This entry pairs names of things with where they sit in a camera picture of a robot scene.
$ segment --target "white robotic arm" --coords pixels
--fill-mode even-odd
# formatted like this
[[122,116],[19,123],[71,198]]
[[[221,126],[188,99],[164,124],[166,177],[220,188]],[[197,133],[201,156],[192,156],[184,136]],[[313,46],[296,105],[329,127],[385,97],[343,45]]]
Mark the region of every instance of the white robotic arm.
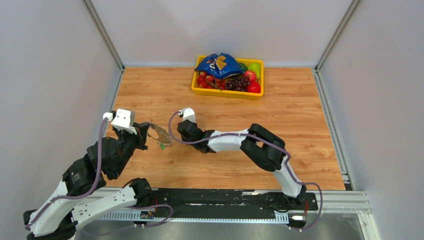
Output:
[[[31,231],[28,240],[73,239],[77,230],[98,217],[135,204],[141,207],[150,204],[152,189],[145,178],[137,178],[115,194],[90,204],[78,205],[85,197],[106,185],[99,170],[108,179],[117,179],[133,152],[147,149],[145,143],[149,123],[134,123],[134,116],[133,111],[124,109],[103,115],[99,142],[87,148],[87,154],[66,170],[54,193],[39,209],[23,214],[25,228]],[[112,129],[118,140],[101,138],[107,121],[112,121]]]
[[[202,153],[217,153],[221,151],[243,151],[258,167],[272,172],[281,185],[284,195],[302,202],[306,187],[299,184],[292,167],[288,163],[289,155],[285,151],[285,143],[262,126],[252,124],[250,128],[221,132],[217,130],[202,131],[197,127],[195,112],[191,108],[184,108],[179,113],[182,122],[178,124],[177,131],[185,143],[192,144]],[[258,140],[268,142],[262,147],[257,145]]]

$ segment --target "yellow basket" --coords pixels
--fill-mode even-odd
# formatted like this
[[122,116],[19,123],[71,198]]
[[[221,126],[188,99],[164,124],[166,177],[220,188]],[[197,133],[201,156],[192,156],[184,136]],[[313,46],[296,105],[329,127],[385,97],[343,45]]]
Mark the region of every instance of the yellow basket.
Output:
[[[199,56],[197,58],[196,66],[205,58],[206,56]],[[199,72],[195,71],[193,76],[193,82],[191,83],[191,89],[197,95],[203,96],[217,96],[217,97],[226,97],[226,98],[237,98],[237,99],[251,99],[258,100],[264,95],[264,62],[256,59],[244,59],[244,58],[236,58],[238,63],[244,63],[246,66],[249,66],[253,63],[260,64],[260,77],[257,82],[260,85],[260,93],[251,93],[245,91],[228,91],[228,90],[218,90],[218,89],[209,89],[209,88],[201,88],[197,82],[199,77]]]

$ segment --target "wooden floor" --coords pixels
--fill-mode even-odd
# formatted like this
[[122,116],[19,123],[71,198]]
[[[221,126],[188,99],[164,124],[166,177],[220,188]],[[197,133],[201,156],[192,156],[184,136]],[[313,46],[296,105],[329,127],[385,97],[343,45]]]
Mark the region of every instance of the wooden floor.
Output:
[[[316,182],[323,190],[344,190],[311,69],[264,71],[264,96],[246,100],[195,95],[190,88],[193,68],[126,68],[114,109],[133,110],[137,123],[152,120],[164,128],[170,116],[185,107],[194,109],[202,130],[239,131],[261,124],[286,142],[290,164],[301,181]],[[174,133],[179,121],[177,117],[172,122]],[[115,137],[111,127],[107,135]],[[108,186],[120,187],[140,177],[153,188],[280,188],[270,172],[242,152],[203,154],[178,142],[162,151],[151,138],[147,145],[149,149],[137,150],[120,178],[108,181]]]

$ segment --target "snack bag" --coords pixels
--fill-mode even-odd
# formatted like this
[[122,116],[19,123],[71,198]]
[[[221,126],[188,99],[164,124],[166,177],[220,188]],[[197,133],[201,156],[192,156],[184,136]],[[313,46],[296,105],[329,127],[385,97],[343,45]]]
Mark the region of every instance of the snack bag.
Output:
[[221,53],[219,56],[214,53],[205,57],[196,67],[195,71],[205,71],[217,79],[224,79],[245,72],[234,57],[226,53]]

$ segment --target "gray wall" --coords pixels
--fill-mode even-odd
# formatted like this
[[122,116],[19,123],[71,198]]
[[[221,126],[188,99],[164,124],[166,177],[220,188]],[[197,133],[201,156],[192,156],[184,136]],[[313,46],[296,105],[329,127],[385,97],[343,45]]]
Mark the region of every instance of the gray wall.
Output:
[[384,240],[422,239],[424,1],[364,0],[322,75]]
[[119,71],[79,0],[0,7],[0,238],[26,239],[37,209],[93,144]]
[[314,65],[351,0],[93,0],[126,65],[194,66],[228,53]]

